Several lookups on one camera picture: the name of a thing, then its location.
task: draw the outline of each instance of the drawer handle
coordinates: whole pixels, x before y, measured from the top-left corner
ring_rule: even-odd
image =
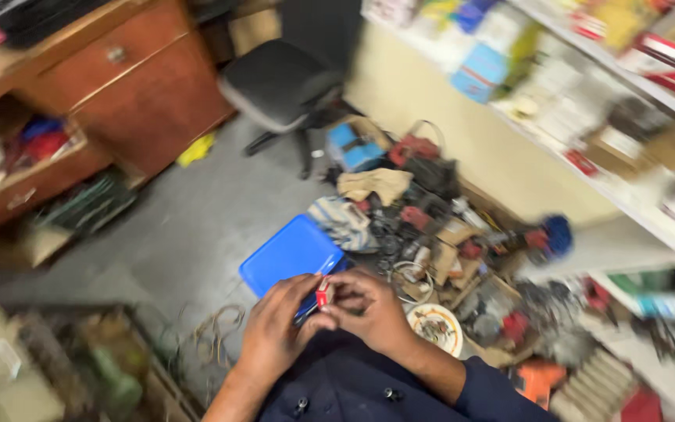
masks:
[[[11,211],[20,205],[24,205],[26,202],[30,200],[30,198],[33,197],[33,195],[35,195],[35,188],[31,188],[24,195],[14,195],[10,203],[7,204],[7,209]]]
[[[127,51],[124,50],[124,47],[115,46],[108,49],[106,58],[108,59],[109,63],[118,64],[126,60]]]

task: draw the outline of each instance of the striped cloth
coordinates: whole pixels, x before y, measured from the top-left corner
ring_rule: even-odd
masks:
[[[369,231],[369,219],[352,202],[337,196],[321,197],[306,214],[343,251],[377,251],[379,245]]]

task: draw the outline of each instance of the chair backrest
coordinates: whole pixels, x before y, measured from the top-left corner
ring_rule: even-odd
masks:
[[[283,39],[345,73],[359,38],[361,0],[284,0]]]

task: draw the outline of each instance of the chair seat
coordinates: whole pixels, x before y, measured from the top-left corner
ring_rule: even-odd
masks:
[[[231,63],[220,89],[237,109],[268,130],[286,133],[306,118],[301,105],[305,83],[327,71],[311,55],[273,40]]]

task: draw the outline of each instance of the white plate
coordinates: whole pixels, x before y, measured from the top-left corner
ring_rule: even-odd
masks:
[[[444,306],[433,303],[418,305],[408,312],[408,323],[419,336],[459,358],[463,350],[463,330],[457,318]]]

